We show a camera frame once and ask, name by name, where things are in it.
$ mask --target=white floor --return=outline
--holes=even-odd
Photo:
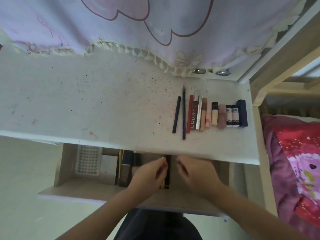
[[[55,239],[99,205],[39,199],[54,182],[58,146],[0,137],[0,239]],[[185,215],[203,240],[248,239],[231,219]],[[108,240],[114,238],[121,222]]]

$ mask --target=shelf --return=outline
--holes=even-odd
[[[0,135],[259,164],[248,83],[175,77],[98,48],[85,56],[34,57],[4,44],[0,71]],[[249,127],[193,131],[183,141],[182,109],[172,134],[183,85],[187,111],[195,90],[210,102],[246,100]]]

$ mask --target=open drawer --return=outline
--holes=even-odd
[[[83,200],[87,202],[93,201],[108,201],[115,194],[124,190],[124,187],[118,185],[106,185],[93,177],[79,177],[74,173],[74,164],[76,161],[78,145],[64,144],[62,150],[62,157],[58,161],[54,186],[40,192],[41,196],[47,198],[64,198],[69,200]],[[103,149],[103,154],[115,156],[118,154],[116,149]],[[155,154],[144,154],[144,157],[158,158]],[[143,202],[139,207],[153,210],[211,215],[211,216],[225,216],[220,210],[210,204],[208,201],[198,197],[191,192],[189,188],[182,181],[178,174],[175,163],[176,157],[171,158],[170,169],[170,188],[158,190],[151,198]],[[236,181],[235,167],[230,166],[234,163],[214,161],[213,162],[221,181],[230,185],[234,185]]]

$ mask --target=lip liner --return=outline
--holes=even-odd
[[[179,116],[179,110],[180,110],[180,103],[181,103],[181,97],[178,97],[178,102],[177,102],[177,108],[176,108],[176,115],[174,117],[174,124],[173,124],[173,130],[172,133],[176,133],[177,130],[177,124],[178,124],[178,116]]]
[[[182,89],[182,139],[186,139],[186,88]]]
[[[192,105],[193,105],[193,95],[190,95],[190,101],[189,101],[189,109],[188,109],[188,124],[186,125],[186,132],[190,133],[190,127],[191,127],[191,116],[192,116]]]

